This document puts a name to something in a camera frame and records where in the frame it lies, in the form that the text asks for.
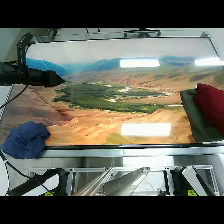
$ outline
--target crumpled blue cloth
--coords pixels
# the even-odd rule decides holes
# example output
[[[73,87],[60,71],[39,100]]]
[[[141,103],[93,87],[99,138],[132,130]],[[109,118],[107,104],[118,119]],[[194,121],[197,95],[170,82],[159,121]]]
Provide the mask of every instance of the crumpled blue cloth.
[[[44,124],[29,121],[11,129],[1,147],[3,152],[15,159],[32,159],[41,153],[50,135]]]

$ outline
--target sky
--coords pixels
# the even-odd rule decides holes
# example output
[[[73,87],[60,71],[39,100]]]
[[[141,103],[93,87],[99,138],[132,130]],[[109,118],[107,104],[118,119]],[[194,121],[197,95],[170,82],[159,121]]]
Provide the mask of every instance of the sky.
[[[194,58],[217,56],[207,38],[155,38],[38,43],[30,46],[26,57],[55,64],[71,64],[165,55]]]

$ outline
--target landscape picture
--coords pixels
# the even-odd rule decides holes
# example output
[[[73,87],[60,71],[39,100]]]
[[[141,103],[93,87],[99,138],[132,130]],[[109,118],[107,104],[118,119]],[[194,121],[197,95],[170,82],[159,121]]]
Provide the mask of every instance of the landscape picture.
[[[206,83],[224,89],[221,66],[196,66],[216,57],[206,38],[157,38],[41,43],[27,65],[54,70],[65,83],[30,86],[10,103],[1,120],[1,143],[27,121],[51,132],[49,146],[194,143],[180,91]],[[122,59],[158,59],[158,67],[121,68]],[[11,97],[22,85],[15,85]],[[122,124],[170,123],[169,136],[125,136]]]

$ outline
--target red cloth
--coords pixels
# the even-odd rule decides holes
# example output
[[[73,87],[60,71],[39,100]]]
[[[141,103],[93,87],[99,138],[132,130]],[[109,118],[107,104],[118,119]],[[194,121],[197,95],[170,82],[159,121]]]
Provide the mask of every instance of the red cloth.
[[[224,91],[198,84],[194,100],[207,120],[224,136]]]

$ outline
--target cloth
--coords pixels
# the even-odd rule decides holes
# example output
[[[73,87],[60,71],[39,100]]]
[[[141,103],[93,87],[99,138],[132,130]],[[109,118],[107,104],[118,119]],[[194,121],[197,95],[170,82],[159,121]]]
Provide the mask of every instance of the cloth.
[[[29,121],[18,129],[11,129],[2,150],[16,159],[32,159],[46,146],[50,132],[44,124]]]
[[[224,91],[198,84],[194,100],[207,120],[224,136]]]
[[[205,118],[194,101],[197,89],[188,89],[180,92],[183,107],[188,115],[192,135],[195,142],[211,142],[223,140],[224,137]]]

